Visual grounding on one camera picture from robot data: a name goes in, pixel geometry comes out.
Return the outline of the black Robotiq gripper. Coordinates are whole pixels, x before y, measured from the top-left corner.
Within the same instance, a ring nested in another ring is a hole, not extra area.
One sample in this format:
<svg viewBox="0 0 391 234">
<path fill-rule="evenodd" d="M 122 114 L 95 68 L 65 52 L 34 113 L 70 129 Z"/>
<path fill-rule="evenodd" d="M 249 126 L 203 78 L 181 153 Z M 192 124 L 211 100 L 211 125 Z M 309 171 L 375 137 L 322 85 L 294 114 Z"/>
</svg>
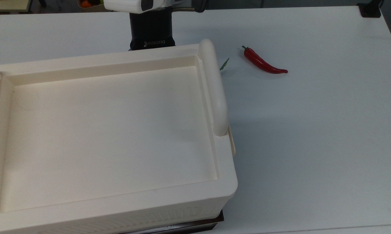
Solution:
<svg viewBox="0 0 391 234">
<path fill-rule="evenodd" d="M 130 50 L 175 46 L 172 8 L 152 10 L 142 14 L 130 13 L 132 40 Z"/>
</svg>

